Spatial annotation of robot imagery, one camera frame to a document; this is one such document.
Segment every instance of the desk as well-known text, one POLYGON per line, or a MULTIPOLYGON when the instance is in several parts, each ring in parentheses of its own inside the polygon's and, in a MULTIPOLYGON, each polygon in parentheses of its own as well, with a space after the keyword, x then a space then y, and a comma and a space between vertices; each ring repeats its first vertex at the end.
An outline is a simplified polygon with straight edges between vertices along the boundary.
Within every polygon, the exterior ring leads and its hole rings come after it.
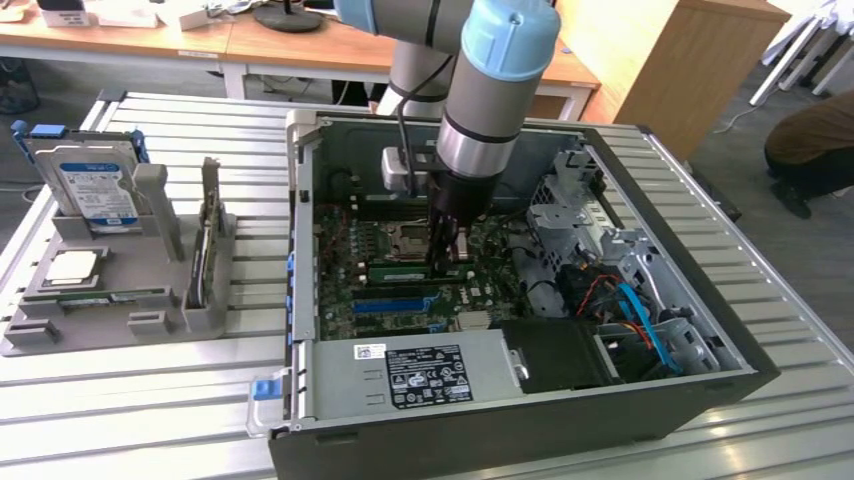
MULTIPOLYGON (((327 21, 311 33, 279 33, 241 15, 225 51, 228 98, 245 98, 242 77, 249 73, 356 82, 385 83, 395 41, 327 21)), ((599 81, 557 41, 537 95, 565 99, 560 119, 576 120, 599 81)))
MULTIPOLYGON (((234 23, 186 32, 162 23, 153 29, 48 28, 32 5, 22 22, 0 24, 2 56, 218 71, 225 76, 225 95, 234 99, 245 99, 242 79, 249 73, 387 82, 392 50, 393 40, 335 21, 324 22, 316 32, 285 34, 264 28, 245 14, 234 23)), ((536 106, 547 106, 552 116, 576 120, 599 81, 575 55, 561 50, 557 42, 536 106)))
POLYGON ((18 23, 0 23, 0 55, 133 67, 218 71, 233 24, 180 32, 157 28, 48 28, 32 5, 18 23))
MULTIPOLYGON (((198 166, 222 164, 225 208, 237 216, 228 327, 218 340, 32 357, 0 357, 0 478, 271 479, 265 439, 245 434, 248 383, 281 368, 288 257, 281 131, 296 105, 129 93, 96 104, 82 129, 146 132, 168 166, 166 194, 196 213, 198 166)), ((341 107, 328 108, 341 111, 341 107)), ((657 145, 632 127, 604 140, 782 374, 743 402, 710 410, 660 441, 453 476, 457 480, 850 478, 851 354, 657 145)), ((608 200, 617 201, 605 190, 608 200)), ((631 209, 612 203, 623 223, 631 209)), ((42 190, 0 255, 0 331, 32 277, 53 225, 42 190)))

